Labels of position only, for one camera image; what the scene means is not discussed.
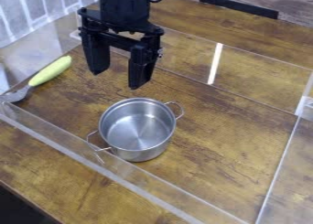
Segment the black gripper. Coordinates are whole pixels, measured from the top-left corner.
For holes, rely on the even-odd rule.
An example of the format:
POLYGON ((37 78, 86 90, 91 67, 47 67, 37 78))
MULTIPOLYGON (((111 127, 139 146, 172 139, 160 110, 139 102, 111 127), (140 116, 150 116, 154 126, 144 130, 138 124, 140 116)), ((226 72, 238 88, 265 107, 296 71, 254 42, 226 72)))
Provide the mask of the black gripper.
POLYGON ((110 48, 131 51, 128 87, 140 88, 151 78, 163 29, 150 22, 150 9, 80 8, 79 35, 90 71, 100 74, 110 67, 110 48))

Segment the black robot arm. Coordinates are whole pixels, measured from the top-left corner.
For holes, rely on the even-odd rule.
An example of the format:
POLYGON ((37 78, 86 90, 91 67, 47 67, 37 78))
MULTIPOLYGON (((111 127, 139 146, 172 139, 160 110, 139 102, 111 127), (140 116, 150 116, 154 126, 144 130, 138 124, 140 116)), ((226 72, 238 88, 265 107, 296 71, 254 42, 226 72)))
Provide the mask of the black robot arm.
POLYGON ((131 53, 128 87, 135 90, 151 78, 162 56, 163 29, 151 24, 150 4, 162 0, 99 0, 99 10, 82 7, 78 28, 90 71, 100 74, 110 67, 110 48, 131 53))

